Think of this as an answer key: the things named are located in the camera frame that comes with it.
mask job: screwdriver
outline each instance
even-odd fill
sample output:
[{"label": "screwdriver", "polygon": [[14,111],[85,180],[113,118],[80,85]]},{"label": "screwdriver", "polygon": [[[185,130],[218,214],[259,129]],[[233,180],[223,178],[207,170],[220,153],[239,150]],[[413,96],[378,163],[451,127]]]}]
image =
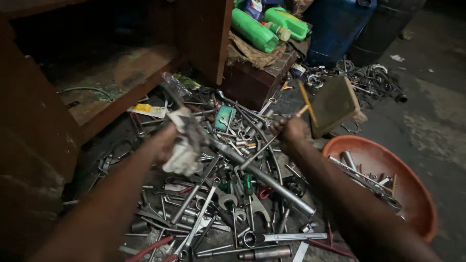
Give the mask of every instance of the screwdriver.
[{"label": "screwdriver", "polygon": [[251,197],[254,194],[254,188],[253,188],[253,184],[252,184],[253,176],[251,174],[244,174],[243,179],[244,179],[244,184],[243,184],[244,194],[249,197],[249,211],[250,211],[250,215],[251,215],[251,229],[253,231],[255,231],[254,217],[253,217],[253,205],[252,205],[253,200],[252,200],[252,197]]}]

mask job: green plastic bottle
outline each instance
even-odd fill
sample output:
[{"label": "green plastic bottle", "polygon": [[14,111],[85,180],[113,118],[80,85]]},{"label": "green plastic bottle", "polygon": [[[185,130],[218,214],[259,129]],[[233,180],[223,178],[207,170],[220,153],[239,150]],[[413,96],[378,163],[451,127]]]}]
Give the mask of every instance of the green plastic bottle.
[{"label": "green plastic bottle", "polygon": [[272,52],[278,44],[278,37],[272,31],[237,8],[232,12],[232,27],[264,53]]},{"label": "green plastic bottle", "polygon": [[281,7],[268,9],[264,14],[264,21],[275,23],[291,30],[291,37],[298,41],[304,40],[309,33],[308,25],[288,13]]}]

